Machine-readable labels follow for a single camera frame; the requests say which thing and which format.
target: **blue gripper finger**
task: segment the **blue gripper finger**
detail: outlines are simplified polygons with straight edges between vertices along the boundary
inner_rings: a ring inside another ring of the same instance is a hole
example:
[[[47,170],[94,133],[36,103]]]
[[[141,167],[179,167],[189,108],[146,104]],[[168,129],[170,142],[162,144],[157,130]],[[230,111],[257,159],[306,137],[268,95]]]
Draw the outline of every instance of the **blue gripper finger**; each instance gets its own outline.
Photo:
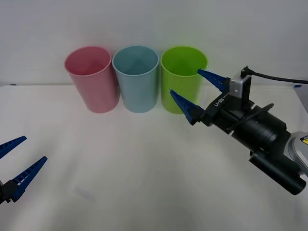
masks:
[[[21,174],[13,179],[13,181],[18,184],[18,189],[12,195],[12,200],[16,202],[22,194],[25,192],[27,186],[31,183],[33,178],[37,175],[39,170],[43,167],[45,162],[47,161],[47,157],[42,157],[39,161],[34,163],[32,166],[27,168]]]
[[[226,78],[214,74],[210,71],[205,71],[202,69],[198,70],[198,74],[206,78],[211,84],[217,87],[221,92],[225,92],[228,89],[228,86],[225,84]]]
[[[27,139],[26,136],[22,136],[12,141],[1,144],[0,145],[0,159],[4,157],[7,153],[9,153],[12,149],[14,149],[16,146],[18,146],[20,143],[24,142],[26,139]]]
[[[191,125],[194,125],[197,122],[197,118],[199,118],[200,115],[191,115],[191,111],[193,109],[197,109],[197,111],[203,112],[204,110],[199,107],[198,105],[186,100],[182,96],[178,95],[175,91],[170,89],[170,94],[172,98],[174,99],[175,103],[179,106],[179,108],[184,113],[186,119]]]

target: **cup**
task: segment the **cup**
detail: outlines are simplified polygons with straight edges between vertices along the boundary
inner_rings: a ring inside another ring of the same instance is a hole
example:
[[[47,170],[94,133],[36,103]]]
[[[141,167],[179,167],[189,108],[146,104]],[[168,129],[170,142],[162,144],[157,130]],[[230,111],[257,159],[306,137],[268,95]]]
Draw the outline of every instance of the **cup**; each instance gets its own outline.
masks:
[[[151,110],[158,97],[158,54],[143,46],[118,51],[112,64],[116,71],[125,107],[131,112]]]
[[[111,54],[102,47],[83,47],[72,52],[64,63],[87,108],[105,113],[119,102]]]
[[[169,89],[196,103],[198,90],[202,83],[197,70],[205,69],[206,65],[206,56],[193,47],[174,47],[163,54],[161,57],[162,104],[167,111],[182,113],[170,95]]]

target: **black cylindrical motor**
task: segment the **black cylindrical motor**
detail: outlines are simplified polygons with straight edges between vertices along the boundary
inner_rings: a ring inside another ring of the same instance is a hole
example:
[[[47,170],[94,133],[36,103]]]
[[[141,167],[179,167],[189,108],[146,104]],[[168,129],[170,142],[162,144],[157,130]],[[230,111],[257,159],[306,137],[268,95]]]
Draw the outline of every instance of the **black cylindrical motor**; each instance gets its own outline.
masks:
[[[249,114],[257,112],[257,116],[236,126],[232,136],[251,151],[249,161],[253,165],[291,194],[299,194],[306,182],[299,175],[299,166],[283,155],[291,136],[286,124],[258,106]]]
[[[237,126],[232,134],[238,142],[255,152],[258,149],[267,151],[272,143],[286,131],[287,126],[272,114],[255,106],[250,114],[259,114]]]

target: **white tabletop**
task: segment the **white tabletop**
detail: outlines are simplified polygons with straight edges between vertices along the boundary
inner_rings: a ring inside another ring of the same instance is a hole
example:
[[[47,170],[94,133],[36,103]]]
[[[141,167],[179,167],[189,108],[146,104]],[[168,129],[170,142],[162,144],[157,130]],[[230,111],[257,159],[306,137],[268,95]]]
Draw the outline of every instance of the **white tabletop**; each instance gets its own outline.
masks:
[[[204,105],[215,99],[205,88]],[[256,87],[290,132],[308,131],[292,89]],[[6,182],[47,156],[17,203],[0,205],[2,231],[305,230],[308,189],[292,196],[248,162],[217,127],[191,126],[160,101],[144,114],[86,109],[74,86],[0,88],[0,143],[27,140],[0,160]]]

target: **white wall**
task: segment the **white wall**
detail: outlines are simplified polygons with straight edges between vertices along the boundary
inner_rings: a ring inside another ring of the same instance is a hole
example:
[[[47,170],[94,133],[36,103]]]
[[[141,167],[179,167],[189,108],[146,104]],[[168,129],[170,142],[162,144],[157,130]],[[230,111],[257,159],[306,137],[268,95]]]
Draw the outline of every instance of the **white wall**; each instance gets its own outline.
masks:
[[[307,22],[307,0],[2,0],[0,83],[71,83],[74,49],[131,44],[198,47],[225,76],[248,64],[307,79]]]

